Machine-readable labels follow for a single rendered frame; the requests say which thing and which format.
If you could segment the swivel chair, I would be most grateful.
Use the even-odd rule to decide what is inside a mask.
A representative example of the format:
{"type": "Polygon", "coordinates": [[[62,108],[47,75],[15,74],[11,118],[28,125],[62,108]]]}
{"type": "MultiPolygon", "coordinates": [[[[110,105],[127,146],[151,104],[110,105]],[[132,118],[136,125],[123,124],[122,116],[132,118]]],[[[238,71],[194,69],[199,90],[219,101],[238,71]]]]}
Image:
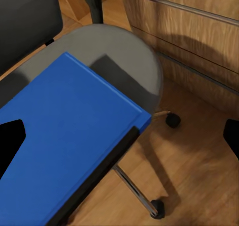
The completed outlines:
{"type": "MultiPolygon", "coordinates": [[[[0,80],[0,110],[66,51],[147,111],[152,119],[167,115],[167,125],[178,126],[181,119],[170,109],[157,111],[164,74],[153,48],[127,29],[104,24],[102,0],[85,1],[92,24],[54,40],[63,30],[58,0],[0,0],[0,76],[46,45],[0,80]]],[[[164,202],[150,202],[118,166],[120,160],[111,170],[148,209],[152,218],[164,218],[164,202]]],[[[67,223],[68,219],[62,226],[67,223]]]]}

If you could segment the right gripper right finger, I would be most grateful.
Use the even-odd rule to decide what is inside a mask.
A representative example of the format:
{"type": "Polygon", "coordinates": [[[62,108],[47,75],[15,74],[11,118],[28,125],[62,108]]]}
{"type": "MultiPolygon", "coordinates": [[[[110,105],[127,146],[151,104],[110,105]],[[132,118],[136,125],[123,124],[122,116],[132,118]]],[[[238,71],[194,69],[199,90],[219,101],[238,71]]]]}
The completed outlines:
{"type": "Polygon", "coordinates": [[[239,159],[239,121],[228,119],[225,124],[223,137],[239,159]]]}

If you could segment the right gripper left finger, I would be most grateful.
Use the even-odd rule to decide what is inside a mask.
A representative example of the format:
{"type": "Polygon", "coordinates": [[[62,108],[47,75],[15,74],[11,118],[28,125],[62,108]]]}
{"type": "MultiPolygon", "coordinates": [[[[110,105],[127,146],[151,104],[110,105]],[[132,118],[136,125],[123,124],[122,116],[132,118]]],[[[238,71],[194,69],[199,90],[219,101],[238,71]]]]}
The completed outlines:
{"type": "Polygon", "coordinates": [[[0,125],[0,179],[26,138],[21,119],[0,125]]]}

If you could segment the folder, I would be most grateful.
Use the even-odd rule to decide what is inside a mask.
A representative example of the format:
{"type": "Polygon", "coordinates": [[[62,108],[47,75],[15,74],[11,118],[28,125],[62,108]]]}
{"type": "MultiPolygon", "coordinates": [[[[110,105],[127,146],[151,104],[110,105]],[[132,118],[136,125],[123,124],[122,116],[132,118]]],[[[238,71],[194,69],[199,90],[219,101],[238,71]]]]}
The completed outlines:
{"type": "Polygon", "coordinates": [[[0,226],[62,226],[151,115],[68,52],[0,110],[26,138],[0,179],[0,226]]]}

